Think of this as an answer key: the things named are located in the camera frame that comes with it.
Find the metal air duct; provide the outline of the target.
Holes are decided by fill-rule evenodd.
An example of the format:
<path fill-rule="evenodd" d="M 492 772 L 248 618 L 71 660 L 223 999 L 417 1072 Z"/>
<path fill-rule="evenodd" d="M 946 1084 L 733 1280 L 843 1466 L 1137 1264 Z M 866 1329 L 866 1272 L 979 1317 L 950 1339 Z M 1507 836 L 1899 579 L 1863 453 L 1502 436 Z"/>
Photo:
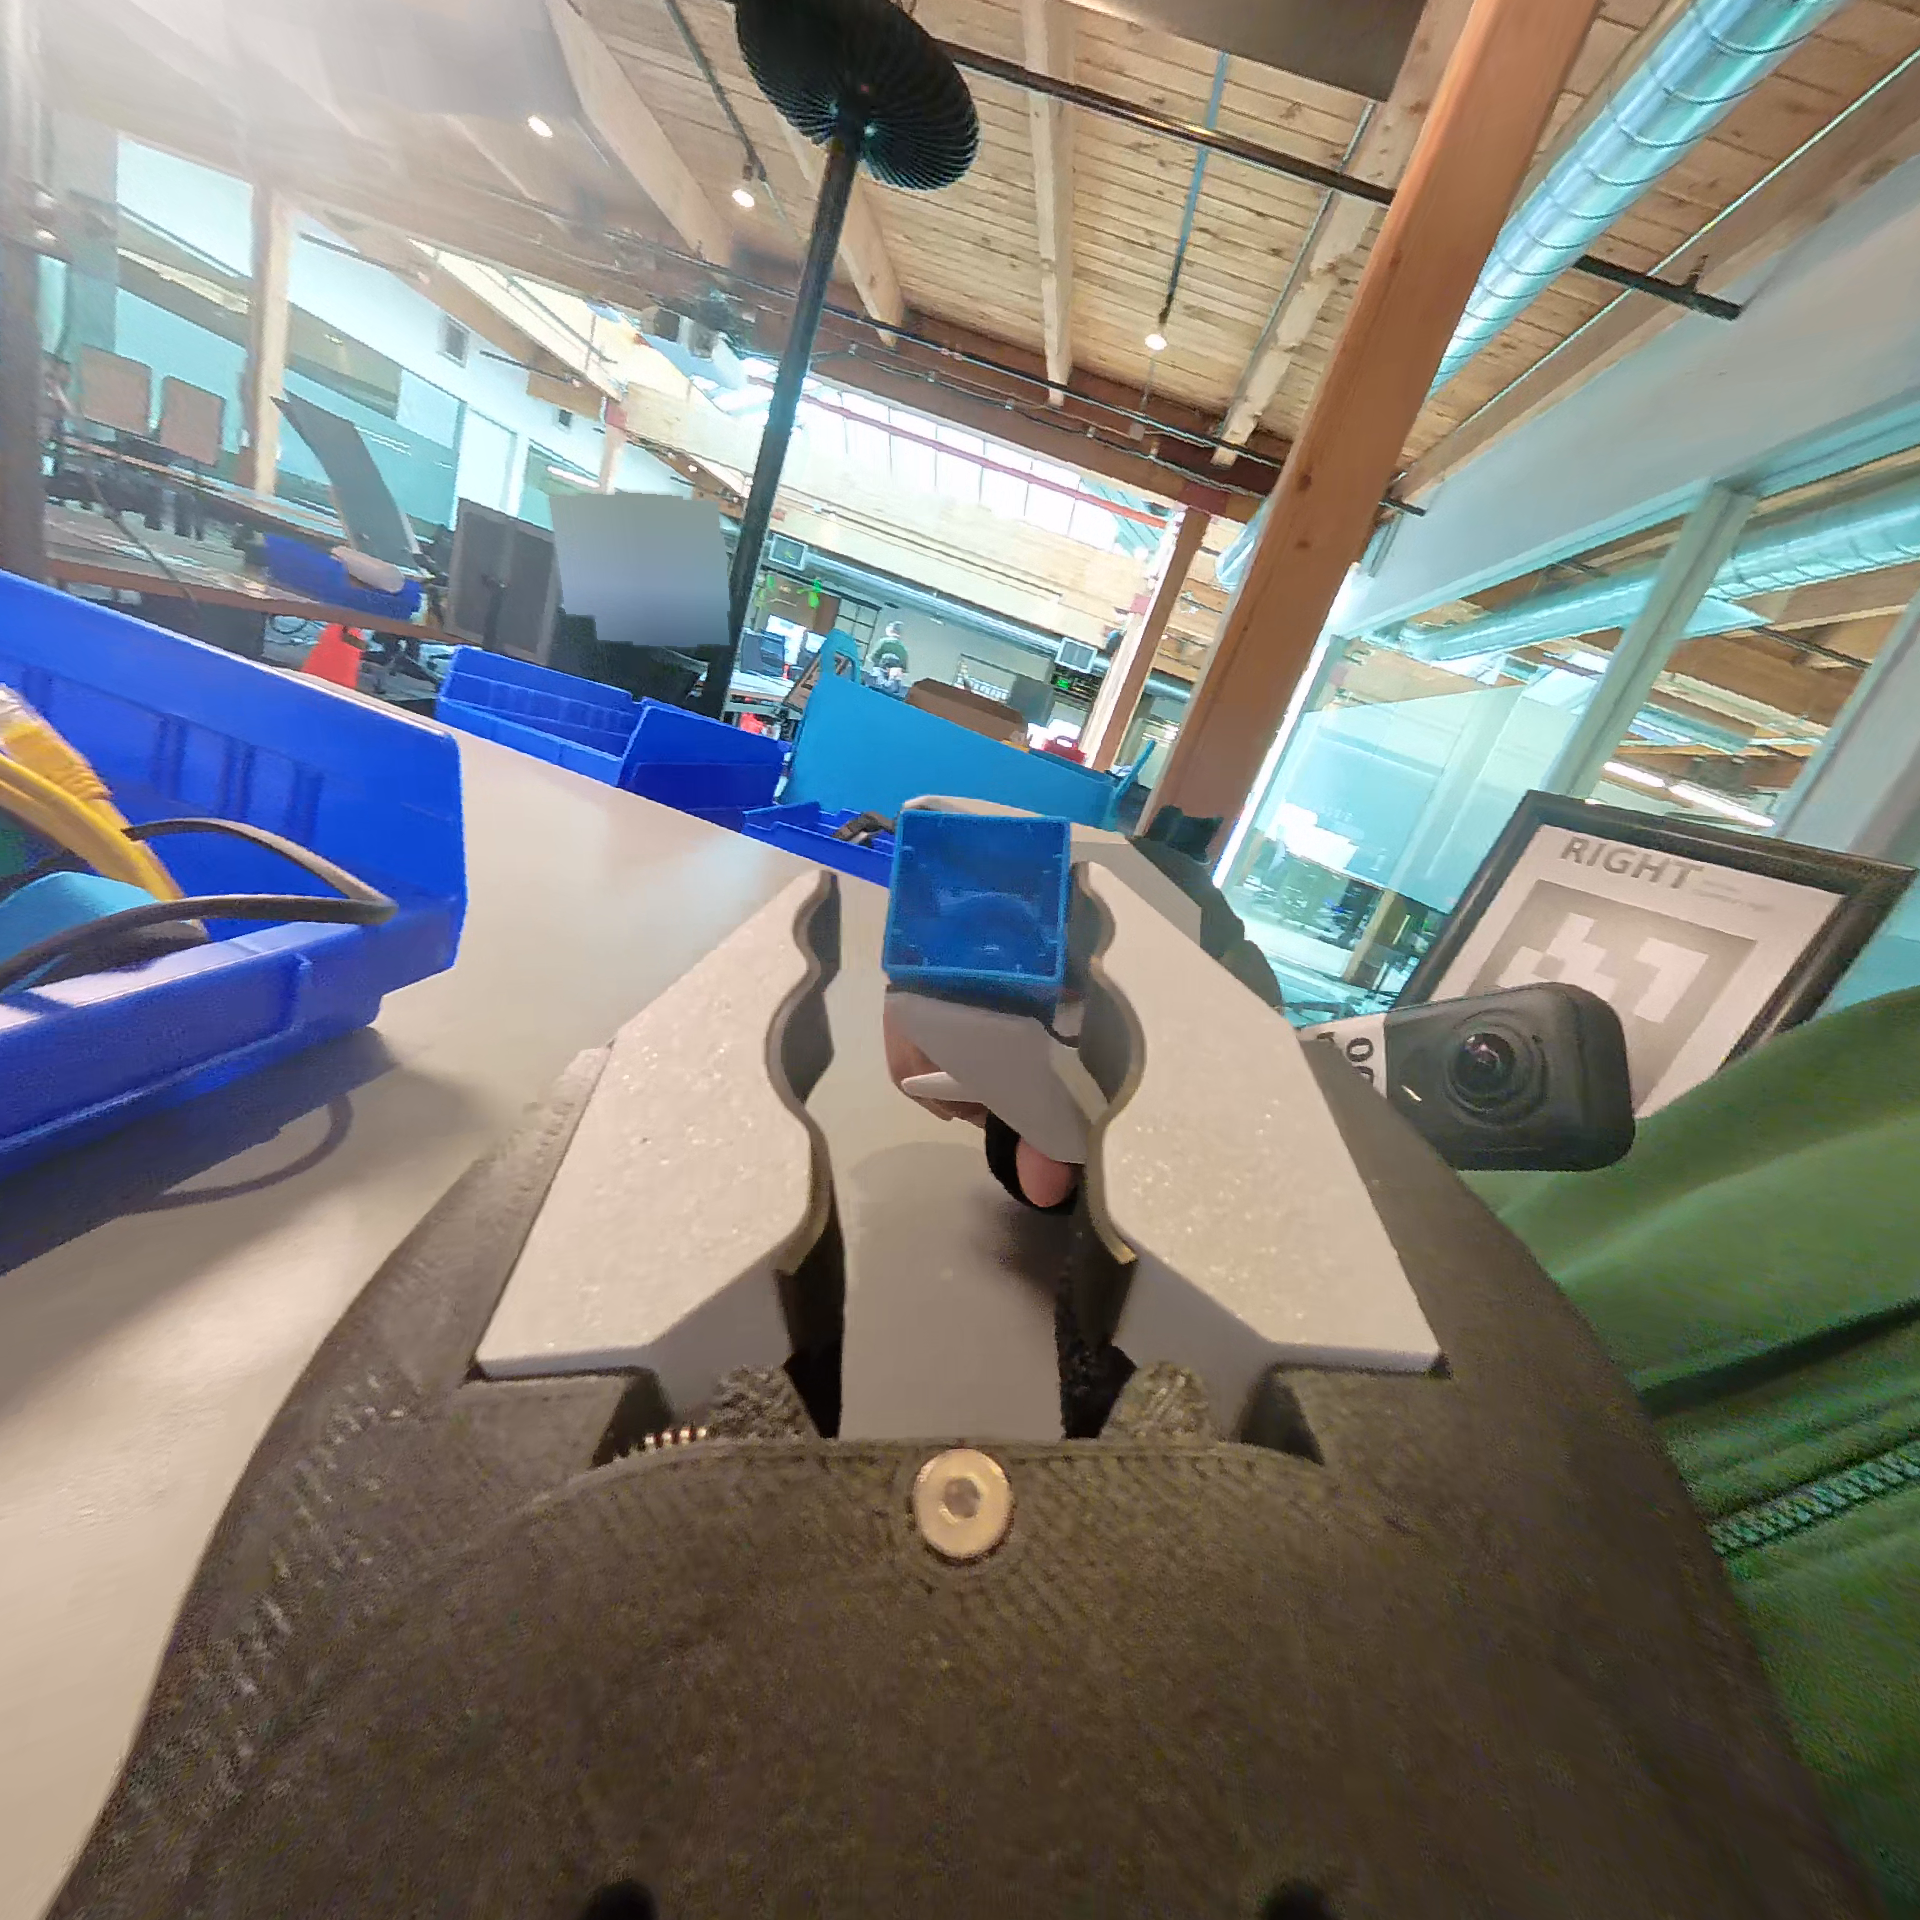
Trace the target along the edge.
<path fill-rule="evenodd" d="M 1679 3 L 1653 26 L 1547 152 L 1479 268 L 1430 395 L 1449 385 L 1544 287 L 1585 270 L 1608 234 L 1734 107 L 1740 107 L 1838 3 Z"/>

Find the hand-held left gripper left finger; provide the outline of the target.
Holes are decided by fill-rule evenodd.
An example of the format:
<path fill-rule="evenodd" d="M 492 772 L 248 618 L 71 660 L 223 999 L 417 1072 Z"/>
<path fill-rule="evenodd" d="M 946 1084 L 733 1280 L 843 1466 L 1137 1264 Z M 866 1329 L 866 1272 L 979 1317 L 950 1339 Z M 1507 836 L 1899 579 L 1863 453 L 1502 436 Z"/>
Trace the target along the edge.
<path fill-rule="evenodd" d="M 491 1381 L 639 1371 L 674 1413 L 787 1371 L 834 1434 L 846 1246 L 807 1095 L 838 880 L 807 869 L 616 1030 L 478 1341 Z"/>

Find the slim wooden post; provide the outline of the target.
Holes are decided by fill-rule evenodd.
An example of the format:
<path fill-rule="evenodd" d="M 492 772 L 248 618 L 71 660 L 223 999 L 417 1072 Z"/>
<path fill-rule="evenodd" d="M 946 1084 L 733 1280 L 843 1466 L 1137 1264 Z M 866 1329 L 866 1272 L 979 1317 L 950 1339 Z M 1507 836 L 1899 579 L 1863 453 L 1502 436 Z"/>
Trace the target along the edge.
<path fill-rule="evenodd" d="M 1139 710 L 1166 625 L 1181 597 L 1208 526 L 1213 513 L 1206 505 L 1181 505 L 1146 568 L 1146 580 L 1119 629 L 1113 660 L 1077 737 L 1085 763 L 1095 772 L 1113 772 L 1119 757 L 1125 736 Z"/>

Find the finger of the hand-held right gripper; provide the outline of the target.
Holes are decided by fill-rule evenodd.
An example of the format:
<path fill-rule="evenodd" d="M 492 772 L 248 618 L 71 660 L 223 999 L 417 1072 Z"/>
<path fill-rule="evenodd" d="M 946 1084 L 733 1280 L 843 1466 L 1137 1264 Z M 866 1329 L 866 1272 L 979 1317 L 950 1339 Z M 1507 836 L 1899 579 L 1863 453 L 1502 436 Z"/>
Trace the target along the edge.
<path fill-rule="evenodd" d="M 957 796 L 957 794 L 921 794 L 921 796 L 911 796 L 898 810 L 898 824 L 909 814 L 946 814 L 946 817 L 973 817 L 973 821 L 1053 821 L 1053 824 L 1058 824 L 1058 826 L 1068 830 L 1072 850 L 1073 850 L 1073 861 L 1092 860 L 1092 861 L 1101 861 L 1101 865 L 1113 865 L 1117 872 L 1125 872 L 1130 861 L 1137 865 L 1132 841 L 1125 838 L 1117 830 L 1095 830 L 1089 824 L 1072 824 L 1072 821 L 1056 817 L 1056 814 L 1035 814 L 1029 805 L 1013 805 L 1013 803 L 996 803 L 996 799 L 978 799 L 978 796 Z"/>
<path fill-rule="evenodd" d="M 887 986 L 882 1040 L 909 1100 L 942 1118 L 996 1118 L 1046 1159 L 1089 1165 L 1108 1095 L 1041 1019 Z"/>

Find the person's right hand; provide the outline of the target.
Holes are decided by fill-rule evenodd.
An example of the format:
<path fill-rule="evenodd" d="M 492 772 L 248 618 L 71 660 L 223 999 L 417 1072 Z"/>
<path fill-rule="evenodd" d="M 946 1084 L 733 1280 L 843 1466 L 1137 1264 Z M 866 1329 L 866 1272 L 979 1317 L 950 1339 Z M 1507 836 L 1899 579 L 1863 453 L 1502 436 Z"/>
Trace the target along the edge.
<path fill-rule="evenodd" d="M 918 1092 L 909 1092 L 911 1082 L 942 1073 L 942 1069 L 900 1036 L 896 1026 L 882 1030 L 882 1052 L 887 1066 L 893 1084 L 923 1106 L 939 1121 L 961 1121 L 978 1125 L 987 1138 L 987 1163 L 996 1179 L 1017 1202 L 1032 1211 L 1068 1211 L 1077 1184 L 1080 1168 L 1061 1159 L 1046 1157 L 1029 1138 L 1021 1138 L 1004 1118 L 989 1112 L 973 1100 L 942 1100 Z"/>

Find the brown cardboard box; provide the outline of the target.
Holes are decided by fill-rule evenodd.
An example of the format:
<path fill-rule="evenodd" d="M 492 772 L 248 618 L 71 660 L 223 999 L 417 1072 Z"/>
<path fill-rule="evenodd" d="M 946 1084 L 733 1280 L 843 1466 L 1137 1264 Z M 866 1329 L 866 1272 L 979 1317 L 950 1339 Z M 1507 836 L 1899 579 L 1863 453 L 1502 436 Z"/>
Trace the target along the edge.
<path fill-rule="evenodd" d="M 1029 751 L 1029 723 L 1019 710 L 996 695 L 973 693 L 969 685 L 921 679 L 909 690 L 906 698 L 911 710 L 978 732 L 979 737 L 989 737 L 1017 751 Z"/>

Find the wooden table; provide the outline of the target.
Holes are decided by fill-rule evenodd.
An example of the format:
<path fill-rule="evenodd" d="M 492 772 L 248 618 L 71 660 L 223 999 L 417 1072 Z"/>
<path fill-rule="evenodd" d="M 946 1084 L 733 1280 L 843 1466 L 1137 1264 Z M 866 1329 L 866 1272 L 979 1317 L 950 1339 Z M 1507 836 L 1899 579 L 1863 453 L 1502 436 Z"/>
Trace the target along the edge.
<path fill-rule="evenodd" d="M 263 618 L 300 618 L 316 625 L 345 625 L 365 634 L 412 637 L 432 643 L 454 643 L 454 637 L 432 619 L 401 619 L 387 611 L 356 611 L 326 597 L 283 587 L 268 575 L 240 562 L 224 550 L 180 541 L 165 531 L 147 531 L 141 521 L 125 530 L 111 517 L 84 513 L 53 504 L 42 517 L 46 579 L 61 587 L 90 584 L 120 593 L 156 593 L 195 602 L 224 611 L 248 611 Z"/>

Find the person's green jacket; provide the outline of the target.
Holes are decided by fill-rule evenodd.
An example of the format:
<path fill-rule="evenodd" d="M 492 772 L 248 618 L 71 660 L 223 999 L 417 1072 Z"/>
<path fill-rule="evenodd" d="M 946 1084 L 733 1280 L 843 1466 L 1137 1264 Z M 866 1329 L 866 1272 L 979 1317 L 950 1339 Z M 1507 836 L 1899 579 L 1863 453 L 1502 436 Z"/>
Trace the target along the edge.
<path fill-rule="evenodd" d="M 1918 1916 L 1918 1325 L 1650 1388 L 1818 1781 L 1890 1916 Z"/>

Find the small blue bin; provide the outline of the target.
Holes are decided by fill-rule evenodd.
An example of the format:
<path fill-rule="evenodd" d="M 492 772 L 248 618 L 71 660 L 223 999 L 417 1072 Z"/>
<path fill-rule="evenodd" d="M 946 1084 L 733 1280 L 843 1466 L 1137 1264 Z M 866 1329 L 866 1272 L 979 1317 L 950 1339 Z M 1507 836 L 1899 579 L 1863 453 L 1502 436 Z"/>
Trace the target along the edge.
<path fill-rule="evenodd" d="M 616 787 L 684 814 L 747 814 L 776 803 L 784 763 L 775 736 L 639 702 Z"/>
<path fill-rule="evenodd" d="M 321 550 L 293 534 L 263 534 L 257 564 L 277 587 L 290 587 L 340 611 L 394 619 L 420 618 L 420 580 L 401 564 L 351 545 Z"/>
<path fill-rule="evenodd" d="M 843 810 L 823 803 L 753 805 L 740 833 L 780 852 L 810 860 L 843 878 L 861 878 L 878 889 L 893 885 L 896 821 L 871 810 Z"/>
<path fill-rule="evenodd" d="M 485 645 L 454 645 L 437 693 L 437 723 L 621 787 L 639 702 L 615 685 L 553 665 Z"/>

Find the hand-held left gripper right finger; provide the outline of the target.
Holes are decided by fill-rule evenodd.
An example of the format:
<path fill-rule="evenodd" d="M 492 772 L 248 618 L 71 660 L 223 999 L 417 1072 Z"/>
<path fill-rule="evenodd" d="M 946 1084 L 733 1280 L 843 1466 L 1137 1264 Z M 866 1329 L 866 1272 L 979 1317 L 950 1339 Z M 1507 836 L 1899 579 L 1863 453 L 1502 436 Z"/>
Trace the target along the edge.
<path fill-rule="evenodd" d="M 1445 1346 L 1311 1052 L 1108 865 L 1073 869 L 1077 1059 L 1101 1092 L 1089 1337 L 1186 1371 L 1230 1437 L 1286 1371 L 1440 1377 Z"/>

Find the large blue plastic bin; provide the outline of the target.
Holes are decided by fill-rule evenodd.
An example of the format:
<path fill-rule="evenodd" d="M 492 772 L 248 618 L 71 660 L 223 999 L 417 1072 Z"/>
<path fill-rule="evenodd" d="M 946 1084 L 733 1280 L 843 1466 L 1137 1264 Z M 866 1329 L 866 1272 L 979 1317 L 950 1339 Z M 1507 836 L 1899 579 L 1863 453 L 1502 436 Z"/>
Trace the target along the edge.
<path fill-rule="evenodd" d="M 207 946 L 2 999 L 2 1174 L 368 1030 L 467 916 L 452 732 L 2 575 L 2 685 L 134 824 L 224 821 L 394 902 L 377 926 L 211 921 Z"/>

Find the wooden support post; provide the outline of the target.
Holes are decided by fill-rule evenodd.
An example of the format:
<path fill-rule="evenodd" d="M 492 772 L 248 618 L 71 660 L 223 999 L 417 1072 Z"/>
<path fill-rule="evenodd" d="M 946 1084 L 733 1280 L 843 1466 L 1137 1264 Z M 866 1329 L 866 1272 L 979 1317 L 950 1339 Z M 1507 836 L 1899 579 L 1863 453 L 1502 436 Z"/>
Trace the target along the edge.
<path fill-rule="evenodd" d="M 1597 3 L 1477 3 L 1143 826 L 1237 824 Z"/>

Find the light blue foam piece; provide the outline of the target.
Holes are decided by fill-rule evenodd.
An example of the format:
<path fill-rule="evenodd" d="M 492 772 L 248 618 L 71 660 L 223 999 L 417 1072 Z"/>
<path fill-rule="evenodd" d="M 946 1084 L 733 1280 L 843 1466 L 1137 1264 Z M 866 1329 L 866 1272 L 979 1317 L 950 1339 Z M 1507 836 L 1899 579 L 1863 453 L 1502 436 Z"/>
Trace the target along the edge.
<path fill-rule="evenodd" d="M 55 956 L 48 960 L 53 975 L 111 972 L 207 943 L 207 926 L 195 921 L 90 933 L 90 926 L 152 903 L 161 903 L 161 898 L 147 889 L 106 874 L 55 872 L 25 878 L 21 889 L 2 891 L 2 964 L 55 943 Z"/>

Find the black metal stand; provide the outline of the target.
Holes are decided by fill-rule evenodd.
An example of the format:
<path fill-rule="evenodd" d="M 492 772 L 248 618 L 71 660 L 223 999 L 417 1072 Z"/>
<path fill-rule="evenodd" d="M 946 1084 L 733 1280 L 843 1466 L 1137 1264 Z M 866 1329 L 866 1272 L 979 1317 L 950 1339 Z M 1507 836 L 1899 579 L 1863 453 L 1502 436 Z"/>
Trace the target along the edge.
<path fill-rule="evenodd" d="M 2 570 L 42 580 L 39 28 L 2 3 Z"/>

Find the blue plastic block with knob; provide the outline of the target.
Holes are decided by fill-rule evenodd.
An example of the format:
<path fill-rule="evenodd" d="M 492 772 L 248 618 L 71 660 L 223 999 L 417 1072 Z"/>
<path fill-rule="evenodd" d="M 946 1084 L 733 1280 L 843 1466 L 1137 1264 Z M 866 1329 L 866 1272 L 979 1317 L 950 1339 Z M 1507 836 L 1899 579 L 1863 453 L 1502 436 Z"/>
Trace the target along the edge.
<path fill-rule="evenodd" d="M 887 986 L 1056 1015 L 1068 984 L 1072 869 L 1065 821 L 909 805 L 882 933 Z"/>

